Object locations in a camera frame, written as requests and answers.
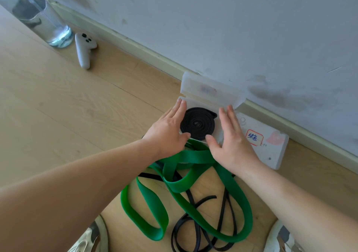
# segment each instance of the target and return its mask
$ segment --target left hand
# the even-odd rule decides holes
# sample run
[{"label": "left hand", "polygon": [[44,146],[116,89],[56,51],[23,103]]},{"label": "left hand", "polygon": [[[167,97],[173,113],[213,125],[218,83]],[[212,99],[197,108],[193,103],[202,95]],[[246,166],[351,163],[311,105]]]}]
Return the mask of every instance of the left hand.
[{"label": "left hand", "polygon": [[143,136],[143,140],[157,148],[156,160],[170,157],[184,149],[190,138],[189,132],[179,134],[185,112],[186,101],[178,99],[175,106],[163,114]]}]

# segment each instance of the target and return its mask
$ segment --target plastic box lid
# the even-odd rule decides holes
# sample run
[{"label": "plastic box lid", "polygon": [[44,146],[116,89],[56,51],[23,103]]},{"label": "plastic box lid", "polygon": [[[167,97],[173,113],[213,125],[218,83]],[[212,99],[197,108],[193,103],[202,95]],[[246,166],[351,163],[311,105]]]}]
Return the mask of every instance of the plastic box lid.
[{"label": "plastic box lid", "polygon": [[246,99],[244,91],[191,72],[184,73],[180,92],[216,108],[232,104],[236,109]]}]

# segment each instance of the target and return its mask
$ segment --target baseboard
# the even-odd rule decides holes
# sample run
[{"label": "baseboard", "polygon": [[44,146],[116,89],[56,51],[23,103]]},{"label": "baseboard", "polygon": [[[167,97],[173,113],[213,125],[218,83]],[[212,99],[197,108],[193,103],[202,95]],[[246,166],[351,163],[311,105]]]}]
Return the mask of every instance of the baseboard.
[{"label": "baseboard", "polygon": [[[185,71],[191,71],[85,15],[65,7],[56,1],[50,0],[50,2],[60,16],[69,23],[93,33],[93,35],[119,47],[177,79],[181,80]],[[246,100],[245,103],[240,106],[239,110],[244,114],[285,132],[294,141],[358,174],[358,157],[322,137],[309,132],[250,100]]]}]

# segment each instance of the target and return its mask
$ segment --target hand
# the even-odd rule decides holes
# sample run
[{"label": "hand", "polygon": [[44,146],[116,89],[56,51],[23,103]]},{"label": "hand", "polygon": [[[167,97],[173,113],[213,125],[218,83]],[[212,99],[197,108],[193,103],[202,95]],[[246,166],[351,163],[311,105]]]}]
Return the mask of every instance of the hand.
[{"label": "hand", "polygon": [[178,99],[175,106],[163,114],[143,136],[143,140],[158,148],[156,160],[170,157],[184,149],[190,138],[189,132],[179,134],[185,112],[186,101]]},{"label": "hand", "polygon": [[227,113],[224,108],[220,108],[219,117],[224,131],[223,146],[220,147],[213,136],[205,137],[214,159],[230,172],[236,172],[244,163],[259,161],[251,144],[241,131],[232,105],[227,107]]}]

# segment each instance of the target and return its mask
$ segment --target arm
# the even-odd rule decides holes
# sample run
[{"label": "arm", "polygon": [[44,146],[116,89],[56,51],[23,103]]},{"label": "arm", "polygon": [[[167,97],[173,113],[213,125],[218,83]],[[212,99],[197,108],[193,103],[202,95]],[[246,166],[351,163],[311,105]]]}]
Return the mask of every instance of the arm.
[{"label": "arm", "polygon": [[132,179],[184,148],[185,111],[178,100],[141,140],[1,189],[1,250],[67,251]]},{"label": "arm", "polygon": [[263,164],[245,138],[232,106],[219,112],[224,130],[220,147],[207,142],[214,159],[246,182],[293,233],[306,252],[355,251],[358,223],[310,195]]}]

